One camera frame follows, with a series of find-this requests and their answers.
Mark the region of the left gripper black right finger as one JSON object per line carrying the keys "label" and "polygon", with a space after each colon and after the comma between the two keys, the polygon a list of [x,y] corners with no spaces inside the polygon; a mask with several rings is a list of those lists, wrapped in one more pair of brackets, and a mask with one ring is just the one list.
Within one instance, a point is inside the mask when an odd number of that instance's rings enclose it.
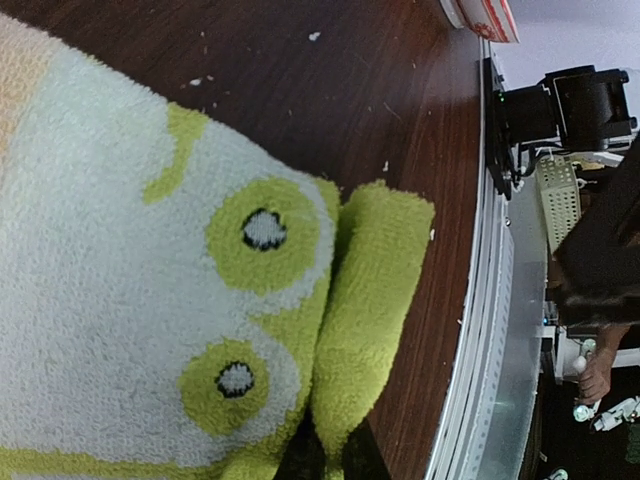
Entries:
{"label": "left gripper black right finger", "polygon": [[345,480],[390,480],[367,418],[349,434],[342,450]]}

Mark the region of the operator bare hand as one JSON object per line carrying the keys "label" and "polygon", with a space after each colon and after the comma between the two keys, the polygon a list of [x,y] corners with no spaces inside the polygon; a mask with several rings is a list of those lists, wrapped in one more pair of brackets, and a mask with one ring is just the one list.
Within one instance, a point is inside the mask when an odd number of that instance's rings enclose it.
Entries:
{"label": "operator bare hand", "polygon": [[615,356],[614,350],[602,348],[588,357],[578,381],[580,404],[594,405],[609,393]]}

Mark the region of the green patterned towel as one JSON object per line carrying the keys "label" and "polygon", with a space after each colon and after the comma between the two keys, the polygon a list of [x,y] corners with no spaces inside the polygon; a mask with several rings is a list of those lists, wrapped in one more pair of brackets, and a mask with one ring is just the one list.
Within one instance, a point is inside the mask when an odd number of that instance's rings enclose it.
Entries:
{"label": "green patterned towel", "polygon": [[310,417],[342,478],[434,215],[3,16],[2,477],[272,479]]}

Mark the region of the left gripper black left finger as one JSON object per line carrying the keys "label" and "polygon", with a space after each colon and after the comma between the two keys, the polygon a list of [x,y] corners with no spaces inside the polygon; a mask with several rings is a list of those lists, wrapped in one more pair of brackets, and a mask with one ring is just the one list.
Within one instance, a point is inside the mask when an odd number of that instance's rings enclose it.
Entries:
{"label": "left gripper black left finger", "polygon": [[326,466],[326,455],[307,409],[282,459],[282,480],[322,480]]}

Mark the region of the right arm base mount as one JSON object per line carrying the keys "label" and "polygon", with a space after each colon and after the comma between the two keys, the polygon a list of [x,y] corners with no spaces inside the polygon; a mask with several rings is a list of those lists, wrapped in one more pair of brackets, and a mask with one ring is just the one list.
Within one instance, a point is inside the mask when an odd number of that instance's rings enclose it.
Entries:
{"label": "right arm base mount", "polygon": [[533,174],[537,151],[604,152],[630,135],[627,71],[592,65],[547,73],[538,83],[508,90],[494,61],[481,63],[486,167],[506,199]]}

